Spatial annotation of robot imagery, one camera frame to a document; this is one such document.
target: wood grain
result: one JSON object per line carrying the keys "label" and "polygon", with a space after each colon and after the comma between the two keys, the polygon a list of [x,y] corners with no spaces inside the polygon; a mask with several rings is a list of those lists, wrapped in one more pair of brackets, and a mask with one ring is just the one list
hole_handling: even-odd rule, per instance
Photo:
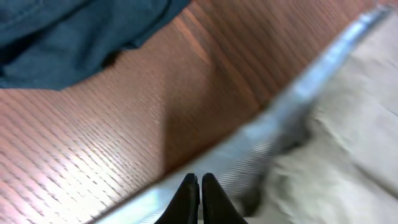
{"label": "wood grain", "polygon": [[255,116],[373,1],[194,1],[66,90],[1,90],[4,223],[84,223]]}

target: wooden floor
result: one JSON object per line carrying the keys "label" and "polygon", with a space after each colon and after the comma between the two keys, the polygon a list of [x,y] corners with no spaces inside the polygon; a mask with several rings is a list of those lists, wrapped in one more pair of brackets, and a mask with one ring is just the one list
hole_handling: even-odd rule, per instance
{"label": "wooden floor", "polygon": [[61,92],[0,90],[3,223],[84,223],[253,118],[373,0],[201,0]]}

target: clothing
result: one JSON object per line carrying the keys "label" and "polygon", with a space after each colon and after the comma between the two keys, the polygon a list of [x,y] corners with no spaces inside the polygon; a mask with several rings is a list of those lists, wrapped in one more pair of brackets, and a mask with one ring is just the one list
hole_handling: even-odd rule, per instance
{"label": "clothing", "polygon": [[189,0],[0,2],[0,88],[61,90],[140,47]]}

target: blue cloth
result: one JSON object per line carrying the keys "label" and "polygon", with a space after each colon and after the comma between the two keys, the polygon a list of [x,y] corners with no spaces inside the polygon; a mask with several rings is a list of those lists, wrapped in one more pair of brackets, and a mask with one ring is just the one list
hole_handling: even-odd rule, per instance
{"label": "blue cloth", "polygon": [[190,0],[0,1],[0,88],[61,90],[140,47]]}

